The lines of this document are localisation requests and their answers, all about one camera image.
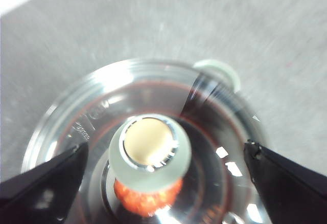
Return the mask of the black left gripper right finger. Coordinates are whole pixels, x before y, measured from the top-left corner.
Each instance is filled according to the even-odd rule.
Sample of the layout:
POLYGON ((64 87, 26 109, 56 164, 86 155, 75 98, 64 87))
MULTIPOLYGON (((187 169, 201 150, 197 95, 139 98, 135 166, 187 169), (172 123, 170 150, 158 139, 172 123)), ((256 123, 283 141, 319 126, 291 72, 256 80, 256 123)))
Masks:
POLYGON ((252 140, 244 160, 272 223, 326 223, 326 176, 252 140))

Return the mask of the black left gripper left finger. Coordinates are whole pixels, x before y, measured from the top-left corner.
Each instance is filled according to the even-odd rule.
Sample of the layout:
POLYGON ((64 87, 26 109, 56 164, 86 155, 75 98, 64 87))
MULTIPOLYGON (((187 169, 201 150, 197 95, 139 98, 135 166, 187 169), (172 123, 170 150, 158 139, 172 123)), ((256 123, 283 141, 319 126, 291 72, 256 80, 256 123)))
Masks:
POLYGON ((1 223, 62 223, 82 183, 84 142, 1 183, 1 223))

